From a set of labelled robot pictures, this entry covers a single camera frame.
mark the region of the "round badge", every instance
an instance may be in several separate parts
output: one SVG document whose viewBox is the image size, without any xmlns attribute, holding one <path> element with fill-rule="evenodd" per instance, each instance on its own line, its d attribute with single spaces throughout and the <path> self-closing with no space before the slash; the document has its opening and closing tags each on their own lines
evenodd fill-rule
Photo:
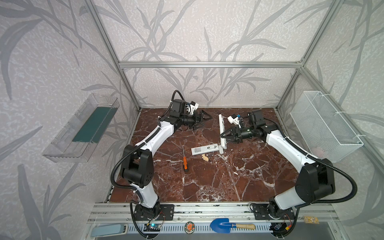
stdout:
<svg viewBox="0 0 384 240">
<path fill-rule="evenodd" d="M 193 222 L 187 222 L 184 226 L 184 230 L 187 234 L 191 234 L 195 231 L 195 224 Z"/>
</svg>

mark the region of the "brown marble surface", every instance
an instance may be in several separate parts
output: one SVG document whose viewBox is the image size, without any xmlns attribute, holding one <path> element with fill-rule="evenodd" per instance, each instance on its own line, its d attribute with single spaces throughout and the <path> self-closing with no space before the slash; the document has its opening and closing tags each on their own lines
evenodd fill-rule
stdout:
<svg viewBox="0 0 384 240">
<path fill-rule="evenodd" d="M 220 143 L 218 115 L 246 113 L 251 108 L 205 108 L 213 116 L 205 126 L 196 130 L 177 130 L 154 155 L 154 189 L 162 202 L 199 201 L 268 201 L 295 185 L 297 172 L 273 147 L 256 139 L 243 143 L 228 143 L 223 154 L 213 152 L 206 162 L 201 155 L 192 156 L 191 148 Z M 155 127 L 156 117 L 165 109 L 143 109 L 131 144 L 143 140 Z M 263 108 L 265 117 L 277 120 L 272 108 Z M 231 126 L 225 120 L 225 128 Z M 184 145 L 189 171 L 184 172 L 182 158 Z M 119 184 L 127 182 L 119 178 Z M 114 188 L 111 202 L 129 202 L 137 196 L 129 189 Z"/>
</svg>

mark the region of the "screwdriver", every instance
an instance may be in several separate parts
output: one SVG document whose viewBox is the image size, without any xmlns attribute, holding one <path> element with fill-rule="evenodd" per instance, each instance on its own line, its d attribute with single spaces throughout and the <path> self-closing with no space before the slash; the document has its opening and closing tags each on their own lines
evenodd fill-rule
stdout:
<svg viewBox="0 0 384 240">
<path fill-rule="evenodd" d="M 184 162 L 184 172 L 188 172 L 188 164 L 187 164 L 187 158 L 185 157 L 184 154 L 184 145 L 183 145 L 183 162 Z"/>
</svg>

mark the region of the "metal mesh basket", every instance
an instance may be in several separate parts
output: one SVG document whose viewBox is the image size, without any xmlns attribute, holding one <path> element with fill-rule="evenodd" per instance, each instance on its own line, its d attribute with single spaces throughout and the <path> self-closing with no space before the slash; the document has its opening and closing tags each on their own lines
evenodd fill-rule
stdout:
<svg viewBox="0 0 384 240">
<path fill-rule="evenodd" d="M 291 116 L 311 153 L 338 162 L 363 145 L 340 112 L 320 91 L 304 91 Z"/>
</svg>

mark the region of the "orange screwdriver handle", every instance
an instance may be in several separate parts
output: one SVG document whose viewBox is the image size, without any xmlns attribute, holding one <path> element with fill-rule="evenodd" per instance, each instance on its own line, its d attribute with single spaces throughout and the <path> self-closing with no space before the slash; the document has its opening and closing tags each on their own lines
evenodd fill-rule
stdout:
<svg viewBox="0 0 384 240">
<path fill-rule="evenodd" d="M 184 171 L 188 171 L 188 165 L 187 165 L 187 158 L 183 157 L 183 162 L 184 162 Z"/>
</svg>

